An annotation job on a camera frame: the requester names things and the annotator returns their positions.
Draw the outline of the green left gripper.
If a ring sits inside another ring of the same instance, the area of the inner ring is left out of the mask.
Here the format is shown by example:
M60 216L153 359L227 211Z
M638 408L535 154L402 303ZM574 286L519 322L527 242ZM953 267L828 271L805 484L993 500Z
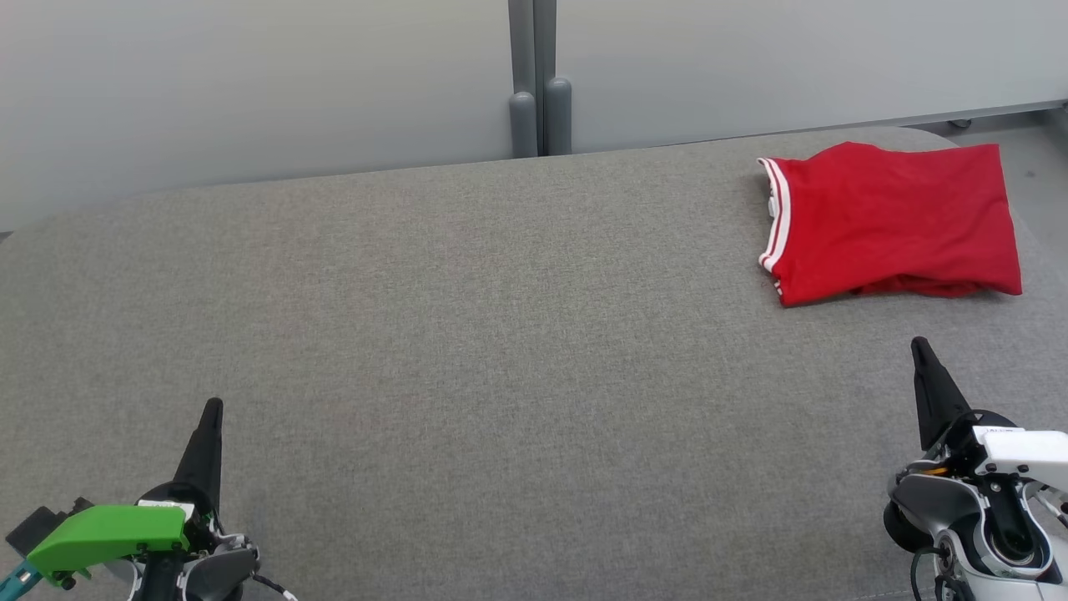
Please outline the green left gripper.
M73 588L73 575L88 578L99 564L128 563L131 588L144 582L148 556L188 550L188 523L199 511L218 511L221 492L224 401L206 401L190 434L173 491L182 501L140 501L134 505L80 499L64 513L45 506L23 518L23 587L41 582Z

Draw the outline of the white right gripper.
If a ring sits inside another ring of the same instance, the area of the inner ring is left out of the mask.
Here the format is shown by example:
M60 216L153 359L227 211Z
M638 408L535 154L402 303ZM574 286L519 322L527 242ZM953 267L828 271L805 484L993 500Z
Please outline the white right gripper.
M923 452L972 407L956 385L949 370L924 337L911 341L913 388L918 414L918 441ZM972 427L980 445L977 475L1012 475L1067 492L1067 434L1061 431L1028 431L1023 427Z

